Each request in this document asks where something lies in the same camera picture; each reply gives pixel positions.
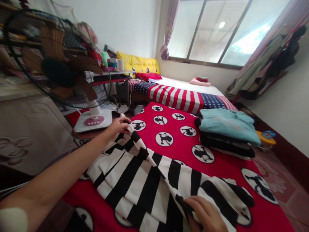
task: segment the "hand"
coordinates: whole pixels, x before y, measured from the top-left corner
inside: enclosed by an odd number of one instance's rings
[[[194,209],[204,227],[203,232],[228,232],[220,213],[211,202],[199,196],[191,196],[184,201]],[[201,232],[199,223],[191,216],[189,216],[189,223],[192,232]]]
[[[124,123],[123,121],[127,121],[131,123],[131,120],[127,117],[120,117],[114,119],[112,124],[106,129],[111,135],[112,138],[116,136],[117,133],[128,133],[125,129],[128,128],[129,124]]]

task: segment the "black and white striped shirt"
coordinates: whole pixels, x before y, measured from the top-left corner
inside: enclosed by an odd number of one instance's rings
[[[148,149],[138,133],[120,134],[88,170],[99,194],[140,231],[188,231],[194,211],[183,199],[201,196],[229,231],[252,221],[252,196],[231,179],[210,177]]]

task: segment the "fan base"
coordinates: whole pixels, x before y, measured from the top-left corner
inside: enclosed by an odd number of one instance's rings
[[[101,113],[98,115],[91,115],[90,111],[87,111],[82,113],[78,118],[77,123],[74,127],[74,131],[77,133],[81,133],[85,131],[105,128],[110,126],[112,124],[112,121],[113,119],[111,109],[101,109]]]

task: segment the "glass pane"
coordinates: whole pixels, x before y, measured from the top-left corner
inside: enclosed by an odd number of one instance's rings
[[[207,1],[190,59],[218,63],[248,0]]]
[[[187,58],[204,0],[180,1],[171,40],[169,56]]]
[[[289,0],[253,0],[221,63],[244,66]]]

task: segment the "striped fabric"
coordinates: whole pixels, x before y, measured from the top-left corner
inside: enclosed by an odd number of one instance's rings
[[[237,108],[225,97],[178,89],[157,83],[129,81],[129,88],[156,102],[188,113],[197,114],[200,109],[224,108],[236,111]]]
[[[147,148],[132,124],[119,134],[87,174],[99,194],[140,231],[188,231],[184,198],[198,195],[212,202],[229,231],[249,225],[252,196],[231,179],[210,177]]]

